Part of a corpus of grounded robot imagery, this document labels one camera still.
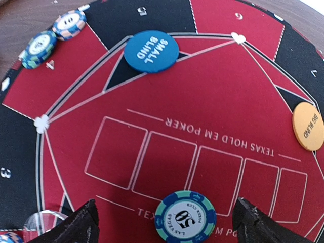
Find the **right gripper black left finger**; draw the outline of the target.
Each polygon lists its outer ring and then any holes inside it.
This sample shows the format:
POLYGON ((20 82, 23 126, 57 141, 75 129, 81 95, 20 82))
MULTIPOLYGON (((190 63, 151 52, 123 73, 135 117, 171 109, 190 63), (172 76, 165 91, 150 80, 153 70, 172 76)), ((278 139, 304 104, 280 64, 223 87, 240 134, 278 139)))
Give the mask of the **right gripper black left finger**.
POLYGON ((58 226, 31 242, 99 242, 99 214, 94 199, 74 211, 58 226))

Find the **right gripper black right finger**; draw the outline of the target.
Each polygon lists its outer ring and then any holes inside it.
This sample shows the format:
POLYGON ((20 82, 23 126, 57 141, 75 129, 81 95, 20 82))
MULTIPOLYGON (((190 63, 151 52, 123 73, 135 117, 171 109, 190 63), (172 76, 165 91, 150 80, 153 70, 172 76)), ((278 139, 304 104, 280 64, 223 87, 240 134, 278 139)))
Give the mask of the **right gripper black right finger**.
POLYGON ((310 240, 281 226, 248 200, 239 197, 232 211, 238 242, 295 243, 310 240))

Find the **clear acrylic dealer button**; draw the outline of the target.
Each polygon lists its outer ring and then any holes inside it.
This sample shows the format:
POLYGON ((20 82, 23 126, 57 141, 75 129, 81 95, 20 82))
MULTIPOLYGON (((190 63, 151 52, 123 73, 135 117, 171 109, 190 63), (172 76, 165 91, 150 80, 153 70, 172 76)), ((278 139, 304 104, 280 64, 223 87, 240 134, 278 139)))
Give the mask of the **clear acrylic dealer button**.
POLYGON ((49 232, 51 229, 63 222, 68 216, 57 211, 43 210, 29 216, 23 226, 23 234, 30 236, 49 232))

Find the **single green fifty chip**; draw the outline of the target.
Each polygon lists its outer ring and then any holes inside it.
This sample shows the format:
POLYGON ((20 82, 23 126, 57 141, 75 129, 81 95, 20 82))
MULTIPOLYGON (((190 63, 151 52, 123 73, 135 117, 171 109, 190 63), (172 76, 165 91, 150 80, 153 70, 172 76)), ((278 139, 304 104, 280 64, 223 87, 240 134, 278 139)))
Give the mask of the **single green fifty chip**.
POLYGON ((168 195, 154 214, 155 229, 166 242, 203 242, 213 232, 216 221, 212 203, 189 190, 168 195))

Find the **orange big blind button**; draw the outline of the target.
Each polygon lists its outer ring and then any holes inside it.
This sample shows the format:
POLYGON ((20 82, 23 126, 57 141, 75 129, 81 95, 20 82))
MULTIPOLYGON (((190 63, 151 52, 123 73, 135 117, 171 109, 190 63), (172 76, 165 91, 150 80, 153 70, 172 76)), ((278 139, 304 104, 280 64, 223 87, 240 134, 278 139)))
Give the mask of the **orange big blind button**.
POLYGON ((299 103, 292 115, 296 139, 308 151, 317 151, 323 146, 323 120, 317 109, 308 102, 299 103))

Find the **green fifty chips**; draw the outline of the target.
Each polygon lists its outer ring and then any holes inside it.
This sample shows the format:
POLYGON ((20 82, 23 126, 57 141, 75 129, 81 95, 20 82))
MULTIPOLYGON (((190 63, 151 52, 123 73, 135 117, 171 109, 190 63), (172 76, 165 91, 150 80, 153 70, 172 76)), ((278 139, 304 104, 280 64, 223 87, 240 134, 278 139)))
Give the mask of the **green fifty chips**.
POLYGON ((40 32, 26 46, 22 56, 22 65, 27 69, 39 67, 51 55, 56 41, 57 38, 53 31, 40 32))

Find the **blue small blind button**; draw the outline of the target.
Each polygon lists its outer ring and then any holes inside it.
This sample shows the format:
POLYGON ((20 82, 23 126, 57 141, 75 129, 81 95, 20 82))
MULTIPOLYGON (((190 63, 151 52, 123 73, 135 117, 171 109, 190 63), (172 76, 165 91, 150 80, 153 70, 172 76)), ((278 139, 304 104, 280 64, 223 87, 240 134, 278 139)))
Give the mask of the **blue small blind button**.
POLYGON ((140 32, 124 48, 126 62, 135 70, 157 73, 173 66, 179 56, 179 45, 169 34, 157 30, 140 32))

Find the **single blue ten chip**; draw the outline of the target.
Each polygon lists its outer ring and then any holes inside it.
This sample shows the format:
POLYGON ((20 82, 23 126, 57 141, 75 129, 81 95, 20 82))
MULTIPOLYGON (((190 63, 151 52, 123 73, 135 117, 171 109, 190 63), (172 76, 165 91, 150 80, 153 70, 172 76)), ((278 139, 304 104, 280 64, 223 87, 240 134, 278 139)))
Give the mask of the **single blue ten chip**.
POLYGON ((80 10, 71 10, 58 17, 52 26, 56 38, 66 41, 77 36, 85 27, 86 15, 80 10))

